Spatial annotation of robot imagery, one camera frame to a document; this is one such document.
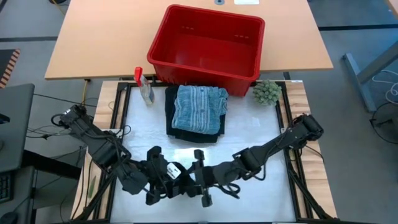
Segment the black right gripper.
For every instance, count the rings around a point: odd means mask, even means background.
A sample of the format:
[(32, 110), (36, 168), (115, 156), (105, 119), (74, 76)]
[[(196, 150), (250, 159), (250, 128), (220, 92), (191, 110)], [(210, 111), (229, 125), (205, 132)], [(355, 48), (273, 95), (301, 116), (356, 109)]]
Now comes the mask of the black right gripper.
[(216, 184), (227, 186), (238, 179), (238, 163), (222, 162), (216, 166), (204, 166), (205, 155), (200, 149), (194, 150), (194, 157), (197, 161), (193, 167), (198, 169), (198, 184), (202, 186), (201, 204), (204, 208), (210, 207), (213, 201), (207, 187)]

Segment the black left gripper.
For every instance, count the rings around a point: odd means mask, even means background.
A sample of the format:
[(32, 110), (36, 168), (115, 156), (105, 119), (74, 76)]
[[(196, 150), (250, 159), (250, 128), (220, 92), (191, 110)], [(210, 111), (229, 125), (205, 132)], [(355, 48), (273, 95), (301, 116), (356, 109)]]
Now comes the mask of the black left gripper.
[(154, 146), (147, 151), (146, 161), (135, 161), (130, 153), (121, 157), (119, 180), (123, 190), (131, 195), (145, 191), (146, 205), (153, 205), (168, 196), (165, 184), (167, 161), (161, 153), (162, 148)]

